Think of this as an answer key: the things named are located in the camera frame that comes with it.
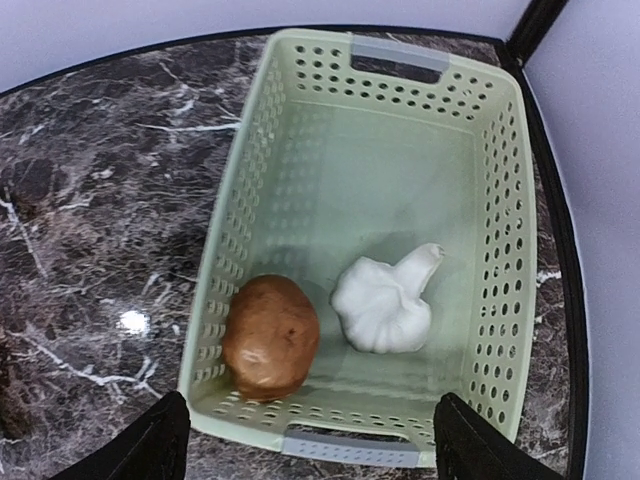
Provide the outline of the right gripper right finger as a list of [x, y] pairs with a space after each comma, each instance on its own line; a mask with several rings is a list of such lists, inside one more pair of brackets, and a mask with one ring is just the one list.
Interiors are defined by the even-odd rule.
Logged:
[[454, 393], [441, 397], [433, 424], [440, 479], [563, 479], [511, 443]]

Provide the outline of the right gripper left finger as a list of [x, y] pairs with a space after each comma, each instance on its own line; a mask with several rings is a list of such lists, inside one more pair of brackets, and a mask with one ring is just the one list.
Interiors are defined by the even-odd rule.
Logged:
[[169, 392], [109, 443], [51, 480], [183, 480], [190, 427], [184, 397]]

